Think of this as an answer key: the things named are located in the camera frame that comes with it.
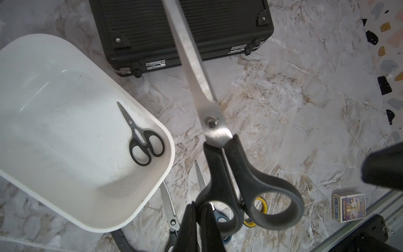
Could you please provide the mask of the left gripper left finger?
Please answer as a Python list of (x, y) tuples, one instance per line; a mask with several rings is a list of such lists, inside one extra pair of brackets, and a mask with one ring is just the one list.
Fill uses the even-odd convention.
[(197, 227), (195, 203), (188, 204), (182, 218), (181, 227), (173, 252), (197, 252)]

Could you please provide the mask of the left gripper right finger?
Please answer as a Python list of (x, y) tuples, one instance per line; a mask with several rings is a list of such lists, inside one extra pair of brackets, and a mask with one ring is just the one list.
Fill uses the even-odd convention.
[(200, 238), (202, 252), (226, 252), (211, 205), (201, 208)]

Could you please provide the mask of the black handled steel scissors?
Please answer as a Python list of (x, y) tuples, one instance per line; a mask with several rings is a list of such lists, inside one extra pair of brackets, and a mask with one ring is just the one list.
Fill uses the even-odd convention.
[(167, 241), (167, 244), (165, 246), (164, 251), (165, 252), (170, 252), (173, 247), (175, 246), (176, 240), (177, 240), (177, 234), (180, 229), (179, 221), (177, 219), (176, 211), (169, 193), (169, 190), (167, 189), (167, 185), (165, 181), (162, 181), (160, 185), (160, 191), (161, 191), (161, 197), (162, 197), (162, 202), (165, 210), (165, 215), (167, 218), (167, 222), (169, 224), (170, 228), (170, 233), (169, 233), (169, 239)]

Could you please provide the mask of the blue handled scissors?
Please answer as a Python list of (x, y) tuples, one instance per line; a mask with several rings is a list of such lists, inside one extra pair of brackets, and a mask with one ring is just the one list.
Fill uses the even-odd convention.
[[(196, 160), (195, 160), (195, 167), (196, 167), (196, 173), (197, 173), (197, 178), (198, 178), (198, 182), (199, 182), (199, 187), (200, 187), (200, 190), (203, 191), (206, 188), (206, 182), (205, 182), (204, 176), (203, 176), (201, 169)], [(229, 221), (228, 216), (226, 214), (224, 214), (223, 212), (215, 209), (214, 204), (212, 202), (210, 202), (210, 205), (212, 206), (213, 213), (216, 218), (216, 222), (221, 223), (221, 222)], [(222, 238), (222, 242), (224, 245), (229, 244), (229, 242), (231, 240), (232, 240), (232, 236), (227, 236), (227, 237)]]

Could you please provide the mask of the large black handled scissors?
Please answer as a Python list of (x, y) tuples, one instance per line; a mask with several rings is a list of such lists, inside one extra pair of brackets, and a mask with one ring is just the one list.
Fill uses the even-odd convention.
[[(218, 201), (234, 214), (230, 221), (217, 224), (222, 236), (238, 232), (245, 215), (267, 230), (295, 226), (304, 214), (300, 192), (288, 181), (262, 173), (248, 161), (238, 135), (232, 134), (226, 124), (180, 2), (163, 1), (163, 6), (206, 140), (204, 153), (211, 181), (195, 201), (197, 221), (200, 223), (203, 205)], [(279, 214), (263, 214), (255, 207), (263, 193), (282, 194), (291, 203)]]

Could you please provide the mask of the all black scissors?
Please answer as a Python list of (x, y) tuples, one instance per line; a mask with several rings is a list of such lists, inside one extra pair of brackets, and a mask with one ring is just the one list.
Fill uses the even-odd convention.
[(121, 229), (111, 232), (111, 236), (120, 252), (137, 252), (137, 250), (129, 244)]

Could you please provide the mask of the small black scissors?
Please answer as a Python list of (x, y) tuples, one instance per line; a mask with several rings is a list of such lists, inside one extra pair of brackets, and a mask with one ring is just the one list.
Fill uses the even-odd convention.
[[(152, 157), (159, 158), (161, 157), (164, 152), (165, 152), (165, 143), (163, 139), (160, 137), (159, 134), (157, 134), (153, 130), (144, 130), (140, 128), (139, 126), (136, 125), (135, 121), (131, 118), (129, 113), (125, 110), (123, 105), (121, 105), (120, 102), (117, 102), (117, 105), (125, 118), (126, 123), (130, 127), (132, 131), (132, 138), (129, 142), (129, 152), (131, 155), (132, 160), (139, 166), (141, 167), (146, 167), (152, 162)], [(152, 141), (150, 140), (151, 137), (156, 137), (159, 139), (161, 143), (162, 150), (160, 153), (156, 153)], [(133, 151), (134, 148), (138, 147), (147, 157), (148, 161), (146, 163), (140, 162), (134, 155)]]

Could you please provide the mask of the white plastic storage box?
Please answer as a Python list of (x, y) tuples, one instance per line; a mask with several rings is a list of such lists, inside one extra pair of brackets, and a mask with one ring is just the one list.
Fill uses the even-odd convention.
[[(121, 109), (164, 142), (145, 167)], [(1, 176), (78, 227), (129, 224), (174, 158), (169, 130), (73, 44), (31, 34), (1, 49)]]

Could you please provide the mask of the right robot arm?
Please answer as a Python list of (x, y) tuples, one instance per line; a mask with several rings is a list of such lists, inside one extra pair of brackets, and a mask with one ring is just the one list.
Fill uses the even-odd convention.
[(394, 190), (403, 190), (403, 143), (371, 153), (364, 161), (362, 181)]

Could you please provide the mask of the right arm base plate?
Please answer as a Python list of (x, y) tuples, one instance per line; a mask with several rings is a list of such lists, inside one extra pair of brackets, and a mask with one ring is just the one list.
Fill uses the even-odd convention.
[(381, 215), (374, 215), (352, 234), (335, 245), (330, 252), (401, 252), (386, 242), (388, 228)]

